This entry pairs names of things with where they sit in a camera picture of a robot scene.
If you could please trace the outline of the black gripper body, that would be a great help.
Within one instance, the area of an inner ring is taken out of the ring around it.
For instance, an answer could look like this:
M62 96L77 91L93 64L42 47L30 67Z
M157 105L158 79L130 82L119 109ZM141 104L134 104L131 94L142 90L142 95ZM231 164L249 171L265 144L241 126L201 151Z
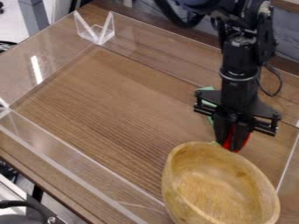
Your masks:
M247 123L253 131L274 136L277 134L281 113L266 105L258 97L261 69L250 73L233 73L219 70L221 90L195 91L198 102L194 110L206 116L222 111L235 117L235 123ZM217 108L203 105L203 100L217 104Z

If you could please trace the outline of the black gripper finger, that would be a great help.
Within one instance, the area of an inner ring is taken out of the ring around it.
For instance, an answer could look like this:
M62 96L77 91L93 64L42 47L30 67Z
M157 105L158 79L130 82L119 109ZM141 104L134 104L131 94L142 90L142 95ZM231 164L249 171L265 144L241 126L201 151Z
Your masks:
M217 142L221 145L231 145L235 117L219 111L214 114L213 120Z
M252 126L245 122L238 122L234 125L233 139L231 139L231 149L234 151L241 151L245 147L250 134L253 132Z

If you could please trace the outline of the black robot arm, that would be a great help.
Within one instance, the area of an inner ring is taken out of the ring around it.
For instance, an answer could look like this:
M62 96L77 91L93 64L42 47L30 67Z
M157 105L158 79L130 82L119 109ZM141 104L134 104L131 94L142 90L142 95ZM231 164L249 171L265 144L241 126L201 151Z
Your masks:
M277 133L281 113L260 98L264 68L277 54L272 0L154 0L166 17L193 28L210 17L219 34L219 90L199 89L194 111L211 117L217 142L241 151L258 131Z

